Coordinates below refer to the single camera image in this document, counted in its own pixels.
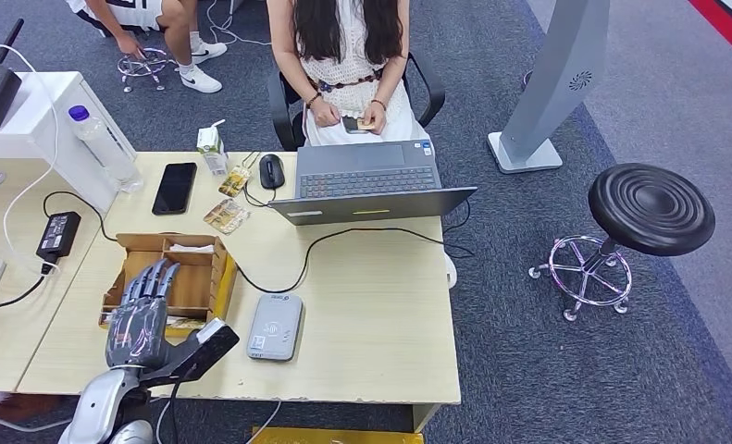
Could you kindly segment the person's left hand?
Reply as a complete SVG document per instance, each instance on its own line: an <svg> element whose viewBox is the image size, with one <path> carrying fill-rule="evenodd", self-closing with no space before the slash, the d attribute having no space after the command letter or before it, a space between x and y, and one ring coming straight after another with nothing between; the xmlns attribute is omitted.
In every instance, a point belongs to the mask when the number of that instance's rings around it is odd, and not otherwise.
<svg viewBox="0 0 732 444"><path fill-rule="evenodd" d="M363 123L374 134L380 134L386 124L386 108L382 102L372 100L363 114Z"/></svg>

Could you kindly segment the person's right hand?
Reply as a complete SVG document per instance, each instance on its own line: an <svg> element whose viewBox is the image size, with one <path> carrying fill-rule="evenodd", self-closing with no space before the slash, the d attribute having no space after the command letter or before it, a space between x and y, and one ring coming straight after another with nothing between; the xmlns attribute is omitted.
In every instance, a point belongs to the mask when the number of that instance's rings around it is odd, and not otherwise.
<svg viewBox="0 0 732 444"><path fill-rule="evenodd" d="M318 96L309 103L309 109L318 127L326 128L335 126L341 121L338 108L326 102L321 96Z"/></svg>

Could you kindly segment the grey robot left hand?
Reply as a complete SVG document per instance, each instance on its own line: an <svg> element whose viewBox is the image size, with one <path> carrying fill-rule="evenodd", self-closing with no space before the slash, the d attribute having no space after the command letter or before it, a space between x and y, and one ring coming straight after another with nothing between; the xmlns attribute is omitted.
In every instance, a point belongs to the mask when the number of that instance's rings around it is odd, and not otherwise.
<svg viewBox="0 0 732 444"><path fill-rule="evenodd" d="M123 290L108 316L105 360L110 368L156 370L167 364L167 294L180 264L163 258L144 268Z"/></svg>

